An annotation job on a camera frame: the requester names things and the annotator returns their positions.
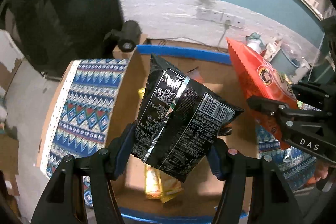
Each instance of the red snack bag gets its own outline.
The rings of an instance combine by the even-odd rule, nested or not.
[[[248,99],[252,95],[282,101],[290,108],[298,109],[296,97],[291,86],[260,54],[250,47],[226,38],[230,59],[239,79],[243,93]],[[275,118],[252,111],[254,118],[276,139],[281,149],[289,148],[281,141],[282,133]]]

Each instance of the floor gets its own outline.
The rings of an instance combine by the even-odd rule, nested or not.
[[[48,182],[35,167],[44,118],[58,86],[47,81],[26,60],[22,62],[5,97],[7,124],[19,140],[20,196],[18,205],[22,216],[31,220],[37,202]]]

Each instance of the chip bag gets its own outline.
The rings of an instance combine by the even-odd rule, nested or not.
[[[146,88],[141,88],[138,90],[139,98],[142,100],[144,94],[145,94]]]
[[[282,73],[278,73],[260,54],[250,47],[226,38],[230,59],[239,79],[243,93],[248,99],[252,95],[282,101],[292,109],[298,109],[296,97]],[[281,149],[290,147],[281,141],[282,133],[274,117],[252,111],[258,122],[276,139]]]
[[[218,132],[218,136],[229,136],[232,134],[232,124],[222,126]]]
[[[183,191],[182,183],[166,173],[145,164],[145,194],[148,199],[165,203]]]
[[[243,110],[152,54],[132,155],[184,182]]]

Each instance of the cable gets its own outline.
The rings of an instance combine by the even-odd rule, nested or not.
[[[323,43],[323,40],[324,40],[324,36],[325,36],[325,33],[323,33],[323,36],[322,36],[322,39],[321,39],[320,46],[319,46],[318,50],[316,51],[316,55],[315,55],[313,64],[312,64],[312,66],[311,66],[311,70],[310,70],[310,72],[309,72],[308,81],[310,80],[310,76],[311,76],[311,73],[312,73],[312,71],[313,71],[313,68],[314,68],[316,59],[317,59],[317,57],[319,56],[319,51],[320,51],[320,49],[321,49],[321,46],[322,46],[322,43]]]
[[[230,25],[229,25],[229,24],[225,24],[225,25],[224,25],[224,32],[223,32],[223,34],[222,34],[222,36],[221,36],[221,38],[220,38],[220,40],[218,41],[217,46],[216,46],[218,52],[226,53],[226,52],[223,52],[223,51],[221,51],[221,50],[219,49],[219,45],[220,45],[220,43],[222,42],[222,40],[223,40],[223,38],[224,38],[224,36],[225,36],[225,33],[226,33],[226,31],[227,31],[229,28],[230,28]],[[174,40],[174,39],[188,39],[188,40],[194,41],[194,42],[196,42],[196,43],[198,43],[198,44],[204,45],[204,46],[206,46],[206,47],[208,47],[208,48],[214,48],[214,46],[210,46],[210,45],[208,45],[208,44],[206,44],[206,43],[204,43],[204,42],[201,42],[201,41],[198,41],[198,40],[195,40],[195,39],[192,39],[192,38],[188,38],[188,37],[160,38],[160,42],[158,43],[158,45],[159,45],[159,46],[165,46],[167,40]]]

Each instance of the tribal pattern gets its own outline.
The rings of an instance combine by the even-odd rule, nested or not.
[[[256,127],[256,133],[259,143],[258,158],[270,155],[293,191],[313,176],[316,161],[313,156],[295,147],[281,150],[279,141],[262,126]]]
[[[49,177],[71,154],[86,157],[103,148],[115,99],[128,60],[81,60],[63,106],[51,148],[46,173]],[[83,178],[84,200],[93,206],[90,179]]]

